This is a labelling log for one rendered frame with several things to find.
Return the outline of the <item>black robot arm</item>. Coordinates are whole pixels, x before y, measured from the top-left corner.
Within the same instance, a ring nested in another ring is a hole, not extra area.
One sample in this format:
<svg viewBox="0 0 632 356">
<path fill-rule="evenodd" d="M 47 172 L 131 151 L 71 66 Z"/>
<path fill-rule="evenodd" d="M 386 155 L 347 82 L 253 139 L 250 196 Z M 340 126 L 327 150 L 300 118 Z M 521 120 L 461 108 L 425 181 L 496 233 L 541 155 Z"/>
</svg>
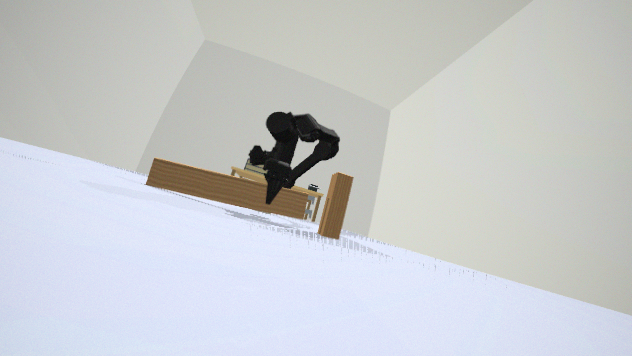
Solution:
<svg viewBox="0 0 632 356">
<path fill-rule="evenodd" d="M 335 131 L 320 125 L 314 117 L 309 114 L 296 114 L 292 112 L 273 112 L 266 121 L 266 127 L 277 141 L 275 145 L 286 146 L 295 151 L 298 138 L 305 142 L 319 143 L 315 146 L 313 153 L 291 170 L 290 177 L 283 188 L 291 189 L 296 179 L 307 172 L 320 161 L 328 160 L 336 156 L 339 151 L 340 137 Z M 252 165 L 264 165 L 269 158 L 274 158 L 275 147 L 272 151 L 262 150 L 260 146 L 254 146 L 250 150 L 249 157 Z"/>
</svg>

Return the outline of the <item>wooden side rail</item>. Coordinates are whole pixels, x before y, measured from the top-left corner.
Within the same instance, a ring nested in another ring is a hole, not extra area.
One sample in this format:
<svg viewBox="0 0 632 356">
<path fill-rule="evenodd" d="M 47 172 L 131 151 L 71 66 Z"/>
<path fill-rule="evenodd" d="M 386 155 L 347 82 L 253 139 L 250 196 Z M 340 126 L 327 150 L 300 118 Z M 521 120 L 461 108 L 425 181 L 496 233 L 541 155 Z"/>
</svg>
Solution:
<svg viewBox="0 0 632 356">
<path fill-rule="evenodd" d="M 270 205 L 266 204 L 268 184 L 182 163 L 154 158 L 146 184 L 163 190 L 182 193 L 200 199 L 274 213 L 303 220 L 309 193 L 281 188 Z"/>
</svg>

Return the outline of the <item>wooden post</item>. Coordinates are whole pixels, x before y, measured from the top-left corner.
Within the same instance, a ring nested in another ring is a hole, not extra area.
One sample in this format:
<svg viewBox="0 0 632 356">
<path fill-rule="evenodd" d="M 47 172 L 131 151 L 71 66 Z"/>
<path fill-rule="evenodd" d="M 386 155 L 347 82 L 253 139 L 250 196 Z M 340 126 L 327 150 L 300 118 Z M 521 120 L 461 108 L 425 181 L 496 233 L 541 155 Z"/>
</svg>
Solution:
<svg viewBox="0 0 632 356">
<path fill-rule="evenodd" d="M 332 175 L 317 232 L 321 236 L 339 240 L 353 178 L 340 172 Z"/>
</svg>

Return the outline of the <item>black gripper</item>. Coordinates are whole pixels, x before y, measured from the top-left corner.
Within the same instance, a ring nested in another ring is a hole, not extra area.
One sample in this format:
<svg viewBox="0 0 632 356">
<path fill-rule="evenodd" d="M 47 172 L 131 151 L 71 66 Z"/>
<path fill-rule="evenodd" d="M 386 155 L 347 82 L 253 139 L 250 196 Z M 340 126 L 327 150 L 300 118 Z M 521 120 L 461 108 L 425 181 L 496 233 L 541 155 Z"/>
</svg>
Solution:
<svg viewBox="0 0 632 356">
<path fill-rule="evenodd" d="M 286 178 L 290 177 L 291 173 L 291 161 L 294 156 L 294 151 L 283 145 L 275 145 L 274 158 L 269 158 L 265 161 L 263 169 L 265 179 L 268 182 L 266 204 L 270 205 L 275 196 L 287 182 Z M 286 176 L 287 175 L 287 176 Z"/>
</svg>

